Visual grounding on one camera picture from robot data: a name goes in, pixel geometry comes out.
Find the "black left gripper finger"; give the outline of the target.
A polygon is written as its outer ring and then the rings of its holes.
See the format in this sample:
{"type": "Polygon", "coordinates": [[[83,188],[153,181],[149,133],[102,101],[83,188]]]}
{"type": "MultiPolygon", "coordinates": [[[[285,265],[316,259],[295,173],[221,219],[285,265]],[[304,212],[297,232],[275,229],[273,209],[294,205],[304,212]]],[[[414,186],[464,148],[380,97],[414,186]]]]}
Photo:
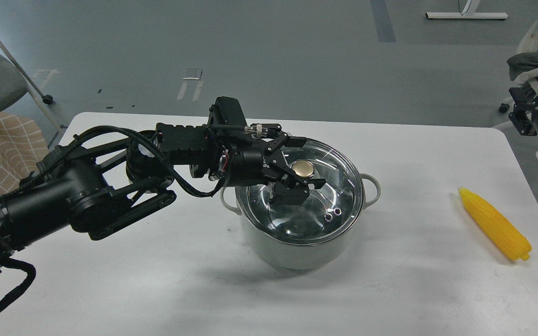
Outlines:
{"type": "Polygon", "coordinates": [[[269,204],[299,206],[310,196],[311,190],[321,189],[326,179],[316,178],[314,165],[309,161],[295,161],[285,167],[284,175],[271,185],[269,204]]]}
{"type": "Polygon", "coordinates": [[[274,140],[266,142],[264,156],[271,157],[283,155],[283,147],[304,147],[308,139],[306,137],[279,135],[274,140]]]}

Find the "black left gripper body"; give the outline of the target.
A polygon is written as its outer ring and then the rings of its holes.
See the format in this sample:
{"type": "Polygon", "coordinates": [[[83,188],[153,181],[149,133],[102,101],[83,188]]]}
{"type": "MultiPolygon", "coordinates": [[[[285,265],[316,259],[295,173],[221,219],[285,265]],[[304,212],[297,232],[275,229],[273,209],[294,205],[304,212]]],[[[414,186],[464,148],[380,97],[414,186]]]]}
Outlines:
{"type": "Polygon", "coordinates": [[[229,159],[223,186],[245,187],[277,181],[281,174],[266,162],[267,147],[265,140],[238,143],[229,159]]]}

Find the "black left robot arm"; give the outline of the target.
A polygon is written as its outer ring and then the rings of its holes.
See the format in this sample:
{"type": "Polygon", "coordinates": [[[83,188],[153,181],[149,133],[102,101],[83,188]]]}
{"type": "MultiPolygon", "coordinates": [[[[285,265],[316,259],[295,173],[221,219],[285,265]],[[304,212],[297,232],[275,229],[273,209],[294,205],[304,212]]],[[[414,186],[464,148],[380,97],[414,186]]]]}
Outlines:
{"type": "Polygon", "coordinates": [[[0,272],[27,274],[0,300],[0,313],[26,292],[35,267],[13,253],[67,225],[94,240],[155,213],[187,194],[214,196],[223,187],[269,186],[271,204],[301,205],[323,178],[295,172],[282,147],[303,147],[280,124],[248,124],[236,98],[218,97],[201,126],[158,123],[134,131],[96,126],[57,146],[37,172],[0,196],[0,272]]]}

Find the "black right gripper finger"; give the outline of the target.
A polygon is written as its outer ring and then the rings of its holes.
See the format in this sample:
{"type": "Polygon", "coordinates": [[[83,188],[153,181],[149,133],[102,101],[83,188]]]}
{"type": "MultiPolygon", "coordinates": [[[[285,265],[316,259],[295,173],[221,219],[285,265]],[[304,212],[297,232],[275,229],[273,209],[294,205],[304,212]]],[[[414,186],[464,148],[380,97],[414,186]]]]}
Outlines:
{"type": "Polygon", "coordinates": [[[532,99],[518,87],[509,89],[510,96],[514,101],[514,108],[509,115],[509,119],[514,125],[515,129],[522,136],[536,136],[538,135],[535,130],[534,124],[527,116],[528,112],[534,111],[532,106],[532,99]]]}

